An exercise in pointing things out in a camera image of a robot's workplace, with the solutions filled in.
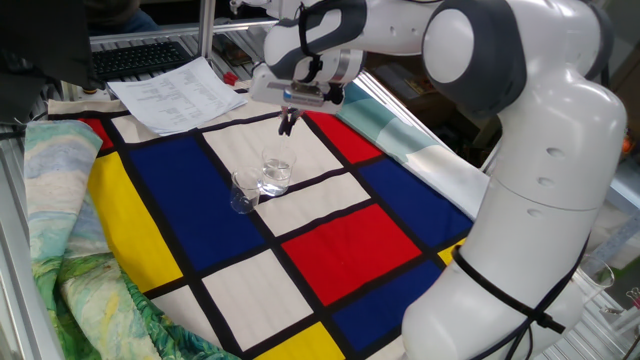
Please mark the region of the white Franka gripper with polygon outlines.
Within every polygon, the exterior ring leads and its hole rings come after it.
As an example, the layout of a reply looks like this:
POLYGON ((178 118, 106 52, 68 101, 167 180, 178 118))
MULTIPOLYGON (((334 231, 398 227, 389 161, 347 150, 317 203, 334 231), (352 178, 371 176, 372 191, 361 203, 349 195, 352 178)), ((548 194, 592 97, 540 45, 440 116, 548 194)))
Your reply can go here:
POLYGON ((345 92, 341 85, 281 80, 265 63, 254 68, 249 94, 254 101, 282 107, 278 128, 280 136, 290 135, 303 110, 336 114, 345 102, 345 92), (289 108, 296 109, 290 117, 289 108))

